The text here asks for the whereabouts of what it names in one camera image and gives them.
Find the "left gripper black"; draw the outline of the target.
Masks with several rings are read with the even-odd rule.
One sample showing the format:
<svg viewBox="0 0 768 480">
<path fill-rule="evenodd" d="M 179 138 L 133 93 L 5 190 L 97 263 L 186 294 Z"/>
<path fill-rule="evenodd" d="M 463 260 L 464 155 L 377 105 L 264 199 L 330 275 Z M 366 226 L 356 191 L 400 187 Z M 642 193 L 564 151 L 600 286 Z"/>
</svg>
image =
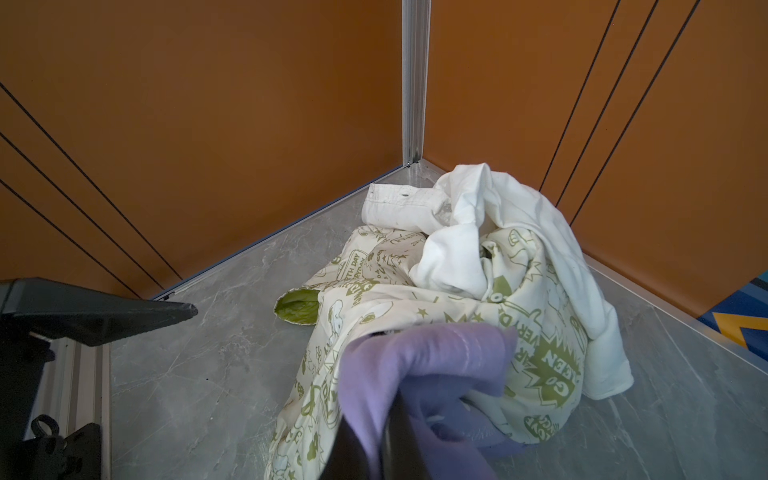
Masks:
<svg viewBox="0 0 768 480">
<path fill-rule="evenodd" d="M 1 283 L 1 324 L 55 340 L 101 346 L 190 320 L 190 303 L 128 299 L 43 278 Z M 64 437 L 51 416 L 31 416 L 50 343 L 1 339 L 1 477 L 100 479 L 102 431 L 88 423 Z"/>
</svg>

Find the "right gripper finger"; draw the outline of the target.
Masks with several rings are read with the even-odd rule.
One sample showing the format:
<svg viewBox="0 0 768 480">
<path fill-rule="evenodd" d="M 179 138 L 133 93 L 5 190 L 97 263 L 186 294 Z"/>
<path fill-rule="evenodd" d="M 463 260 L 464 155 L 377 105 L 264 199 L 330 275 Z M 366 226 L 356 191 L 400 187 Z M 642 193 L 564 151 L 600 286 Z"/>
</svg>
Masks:
<svg viewBox="0 0 768 480">
<path fill-rule="evenodd" d="M 372 471 L 361 442 L 342 419 L 320 479 L 372 479 Z M 405 407 L 389 411 L 379 443 L 379 473 L 381 479 L 431 479 Z"/>
</svg>

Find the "purple cloth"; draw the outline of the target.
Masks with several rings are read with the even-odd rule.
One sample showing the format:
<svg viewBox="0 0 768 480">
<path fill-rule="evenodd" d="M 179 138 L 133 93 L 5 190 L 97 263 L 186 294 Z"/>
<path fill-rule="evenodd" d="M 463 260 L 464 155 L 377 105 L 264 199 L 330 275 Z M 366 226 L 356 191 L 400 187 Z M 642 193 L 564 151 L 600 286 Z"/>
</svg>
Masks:
<svg viewBox="0 0 768 480">
<path fill-rule="evenodd" d="M 493 479 L 489 459 L 522 451 L 489 416 L 465 402 L 498 400 L 517 347 L 515 329 L 431 324 L 351 342 L 341 356 L 338 400 L 379 479 L 379 443 L 392 403 L 404 401 L 434 479 Z"/>
</svg>

